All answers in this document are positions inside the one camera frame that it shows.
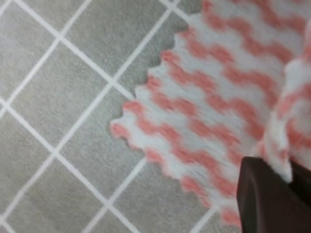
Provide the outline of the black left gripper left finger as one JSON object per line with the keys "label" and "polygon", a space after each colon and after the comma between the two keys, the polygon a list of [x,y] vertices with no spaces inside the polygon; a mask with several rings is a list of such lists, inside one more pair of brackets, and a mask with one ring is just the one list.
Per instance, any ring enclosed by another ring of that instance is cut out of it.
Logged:
{"label": "black left gripper left finger", "polygon": [[243,233],[309,233],[311,209],[262,159],[244,157],[237,188]]}

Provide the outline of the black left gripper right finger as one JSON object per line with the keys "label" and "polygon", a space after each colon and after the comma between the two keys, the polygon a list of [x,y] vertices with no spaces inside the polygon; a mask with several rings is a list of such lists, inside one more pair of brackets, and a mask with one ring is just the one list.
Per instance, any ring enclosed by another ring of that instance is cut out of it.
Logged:
{"label": "black left gripper right finger", "polygon": [[311,171],[291,161],[293,180],[289,187],[311,208]]}

